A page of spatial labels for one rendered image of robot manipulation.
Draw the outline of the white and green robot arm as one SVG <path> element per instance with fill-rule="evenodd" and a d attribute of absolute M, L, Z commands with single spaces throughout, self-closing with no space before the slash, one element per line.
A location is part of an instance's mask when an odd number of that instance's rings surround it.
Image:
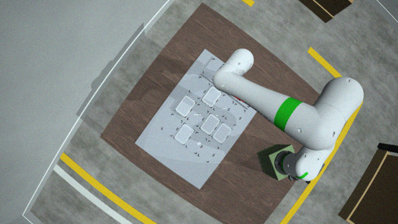
<path fill-rule="evenodd" d="M 243 78 L 253 63 L 249 50 L 236 50 L 215 72 L 213 84 L 217 90 L 247 104 L 303 145 L 297 154 L 278 153 L 274 165 L 280 174 L 289 175 L 291 181 L 301 179 L 309 184 L 333 151 L 343 126 L 361 105 L 363 89 L 352 78 L 337 77 L 324 86 L 311 106 Z"/>

